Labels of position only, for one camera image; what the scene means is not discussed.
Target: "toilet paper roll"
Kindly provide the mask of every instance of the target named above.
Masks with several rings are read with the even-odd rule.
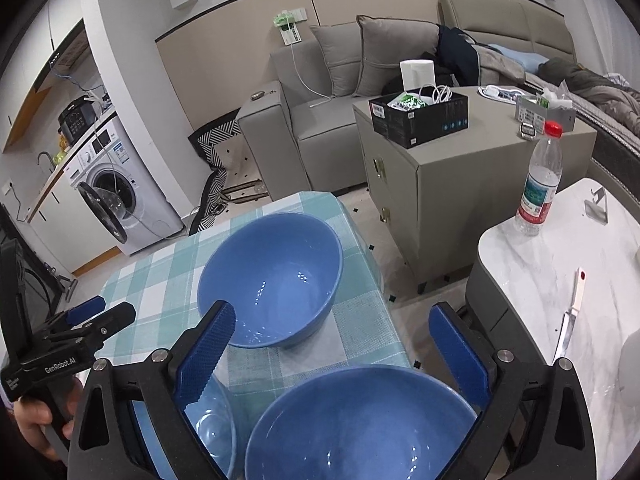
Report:
[[[402,86],[404,90],[412,90],[422,86],[436,86],[436,75],[433,61],[429,59],[407,59],[400,62]]]

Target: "blue bowl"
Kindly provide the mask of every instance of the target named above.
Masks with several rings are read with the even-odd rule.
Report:
[[[290,346],[320,327],[341,274],[340,240],[325,222],[304,213],[270,214],[211,255],[198,284],[198,310],[203,316],[216,300],[234,306],[232,346]]]
[[[431,376],[383,365],[340,368],[298,384],[258,421],[246,480],[433,480],[476,420]]]
[[[176,480],[174,470],[169,465],[151,425],[145,403],[135,400],[133,409],[159,477],[164,480]],[[215,460],[228,478],[233,478],[238,471],[236,450],[241,448],[242,443],[238,443],[238,431],[228,390],[212,375],[200,400],[187,405],[184,413],[209,451],[211,459]]]

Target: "small box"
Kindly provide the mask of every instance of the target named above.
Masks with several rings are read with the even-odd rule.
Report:
[[[536,102],[535,96],[521,96],[516,99],[516,120],[532,124],[537,135],[544,130],[545,121],[555,121],[563,132],[572,132],[575,125],[575,109],[545,108]]]
[[[418,93],[419,89],[409,92]],[[422,95],[430,96],[432,86],[425,86]],[[469,126],[469,98],[452,92],[451,99],[411,110],[397,110],[388,102],[399,93],[389,94],[369,101],[373,129],[383,137],[404,148],[413,148],[439,137],[464,130]]]

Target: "blue gripper pad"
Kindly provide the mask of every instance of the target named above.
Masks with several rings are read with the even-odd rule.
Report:
[[[489,375],[474,350],[437,304],[429,312],[429,332],[462,396],[472,406],[484,410],[491,399]]]
[[[84,323],[87,319],[102,312],[105,306],[104,298],[95,296],[69,310],[65,317],[66,323],[71,327]]]
[[[195,329],[192,329],[202,329],[202,333],[192,343],[188,354],[175,371],[174,401],[181,410],[184,410],[187,404],[200,399],[236,329],[236,311],[233,306],[226,301],[220,303],[223,305],[217,312],[214,304]]]

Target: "kitchen knife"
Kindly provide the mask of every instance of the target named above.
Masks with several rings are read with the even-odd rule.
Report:
[[[558,345],[556,346],[556,353],[554,354],[553,362],[557,359],[564,357],[566,349],[569,346],[569,339],[574,332],[575,318],[580,312],[580,306],[582,304],[582,295],[584,294],[584,282],[586,275],[582,267],[578,267],[575,275],[574,286],[574,299],[571,303],[569,310],[562,316],[562,326],[560,328],[560,337],[558,338]]]

